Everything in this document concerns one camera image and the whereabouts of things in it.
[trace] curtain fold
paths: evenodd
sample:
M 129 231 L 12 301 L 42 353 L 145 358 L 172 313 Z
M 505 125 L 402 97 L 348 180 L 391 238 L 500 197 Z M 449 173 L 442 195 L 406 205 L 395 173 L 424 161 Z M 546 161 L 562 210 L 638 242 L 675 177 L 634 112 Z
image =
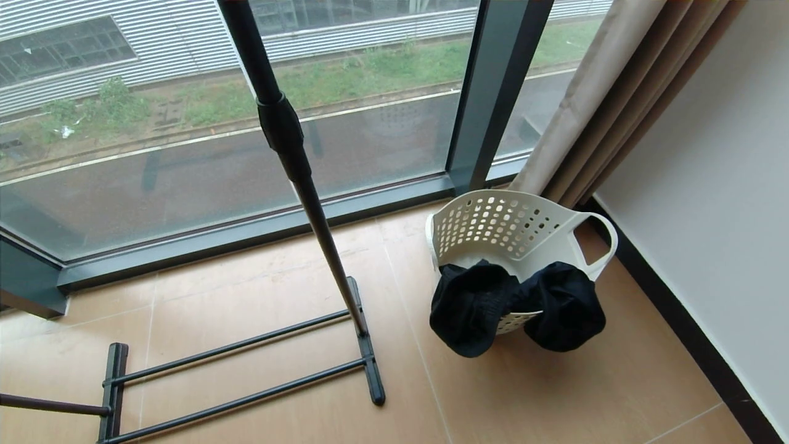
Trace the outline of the curtain fold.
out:
M 567 207 L 587 198 L 671 101 L 667 92 L 679 90 L 675 81 L 690 76 L 680 77 L 683 69 L 698 66 L 744 3 L 632 2 L 612 5 L 512 190 L 542 194 Z M 655 5 L 656 10 L 647 8 Z M 633 25 L 633 50 L 606 58 L 628 49 L 607 38 L 621 21 Z

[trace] road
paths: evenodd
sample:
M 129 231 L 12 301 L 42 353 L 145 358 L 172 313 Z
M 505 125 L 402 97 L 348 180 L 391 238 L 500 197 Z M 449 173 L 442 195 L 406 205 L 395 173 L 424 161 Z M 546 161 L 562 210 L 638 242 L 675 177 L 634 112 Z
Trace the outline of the road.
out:
M 527 79 L 499 154 L 537 143 L 571 77 Z M 458 98 L 442 93 L 303 122 L 320 195 L 443 170 Z M 68 260 L 296 203 L 263 134 L 246 130 L 2 186 L 0 220 Z

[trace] floor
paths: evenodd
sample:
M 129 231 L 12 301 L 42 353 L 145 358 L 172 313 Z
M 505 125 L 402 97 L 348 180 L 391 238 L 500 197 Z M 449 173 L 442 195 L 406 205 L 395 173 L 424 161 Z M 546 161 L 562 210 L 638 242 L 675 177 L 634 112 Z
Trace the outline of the floor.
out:
M 363 372 L 144 442 L 749 442 L 666 322 L 616 260 L 597 281 L 608 326 L 575 352 L 520 331 L 476 359 L 428 326 L 436 282 L 424 220 L 439 206 L 335 230 L 355 276 L 386 386 L 372 405 Z M 605 243 L 576 231 L 590 257 Z M 311 236 L 74 295 L 65 317 L 0 316 L 0 390 L 100 404 L 107 346 L 136 371 L 342 309 Z M 122 431 L 266 389 L 358 357 L 340 322 L 130 386 Z M 0 408 L 0 442 L 94 442 L 91 416 Z

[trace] white plastic basket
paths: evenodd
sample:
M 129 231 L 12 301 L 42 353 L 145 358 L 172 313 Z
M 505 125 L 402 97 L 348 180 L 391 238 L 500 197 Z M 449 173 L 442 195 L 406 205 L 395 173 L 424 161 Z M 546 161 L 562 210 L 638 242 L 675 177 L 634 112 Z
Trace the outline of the white plastic basket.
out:
M 608 229 L 611 249 L 587 264 L 573 230 L 589 217 Z M 566 262 L 596 280 L 614 257 L 619 240 L 608 219 L 595 213 L 566 209 L 533 194 L 509 190 L 478 190 L 463 194 L 428 218 L 426 227 L 433 266 L 465 268 L 485 259 L 501 265 L 519 281 L 556 262 Z M 540 312 L 502 316 L 496 334 L 518 329 Z

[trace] white wall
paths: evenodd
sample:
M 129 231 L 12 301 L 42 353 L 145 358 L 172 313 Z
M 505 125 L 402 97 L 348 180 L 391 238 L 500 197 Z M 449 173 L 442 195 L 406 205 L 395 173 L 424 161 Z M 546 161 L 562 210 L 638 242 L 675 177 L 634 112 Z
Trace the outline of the white wall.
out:
M 789 2 L 745 6 L 596 197 L 789 442 Z

